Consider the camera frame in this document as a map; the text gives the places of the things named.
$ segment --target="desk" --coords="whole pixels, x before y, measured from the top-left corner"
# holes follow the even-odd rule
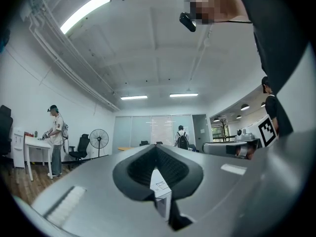
[[[26,161],[29,168],[31,181],[33,181],[33,175],[31,171],[31,163],[30,163],[30,148],[41,149],[43,166],[45,165],[44,164],[44,150],[47,150],[47,161],[48,161],[50,179],[53,179],[52,174],[51,174],[50,153],[48,151],[48,149],[51,148],[51,145],[47,141],[38,140],[37,138],[30,137],[30,136],[25,136],[25,146],[26,146]]]
[[[124,147],[118,147],[118,150],[121,150],[121,151],[126,151],[126,150],[130,150],[132,148],[124,148]]]

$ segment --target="white desk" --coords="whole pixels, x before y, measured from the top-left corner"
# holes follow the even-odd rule
[[[51,165],[50,165],[50,153],[48,149],[51,148],[51,145],[45,140],[38,140],[37,138],[25,136],[25,146],[26,146],[26,161],[29,168],[30,179],[33,181],[33,175],[31,171],[31,163],[30,163],[30,148],[40,148],[42,153],[42,162],[44,164],[44,150],[47,150],[47,161],[48,161],[48,169],[50,174],[50,179],[53,179],[51,174]]]

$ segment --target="man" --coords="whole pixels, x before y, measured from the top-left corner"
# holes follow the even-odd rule
[[[223,22],[237,16],[252,22],[262,69],[277,96],[308,44],[300,22],[291,11],[293,8],[285,0],[186,1],[190,4],[190,18],[198,23]],[[277,101],[276,105],[279,136],[288,135],[293,131],[291,123],[281,104]]]
[[[182,148],[182,149],[189,149],[189,135],[187,134],[187,132],[183,131],[183,126],[180,125],[178,127],[178,131],[176,133],[175,136],[175,143],[174,146],[178,146],[178,148]]]
[[[266,99],[266,111],[267,114],[270,116],[272,120],[273,127],[276,130],[276,133],[278,134],[278,123],[277,123],[277,99],[273,95],[273,92],[270,88],[270,84],[268,81],[268,77],[263,77],[261,80],[261,84],[263,87],[263,93],[269,94],[267,99]]]
[[[54,116],[53,127],[49,130],[47,138],[50,138],[53,143],[53,153],[51,158],[51,172],[53,177],[62,174],[60,149],[63,144],[62,128],[64,126],[63,118],[59,115],[59,111],[56,105],[52,105],[48,110],[51,116]]]

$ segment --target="standing fan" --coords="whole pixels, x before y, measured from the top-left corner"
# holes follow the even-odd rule
[[[90,144],[94,148],[99,149],[98,157],[100,157],[100,148],[104,148],[109,142],[109,136],[106,131],[102,129],[96,129],[90,134]]]

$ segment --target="recessed light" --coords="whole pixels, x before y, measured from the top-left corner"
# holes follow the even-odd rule
[[[242,110],[242,111],[247,110],[247,109],[249,109],[249,108],[250,108],[250,106],[247,105],[247,104],[243,104],[243,105],[241,106],[241,110]]]
[[[190,94],[170,94],[170,97],[196,97],[198,93],[190,93]]]
[[[144,99],[144,98],[147,98],[147,96],[121,97],[121,100]]]
[[[63,34],[66,34],[72,26],[74,26],[80,19],[88,15],[90,12],[99,8],[100,6],[110,2],[111,0],[91,0],[83,7],[77,10],[60,28]]]

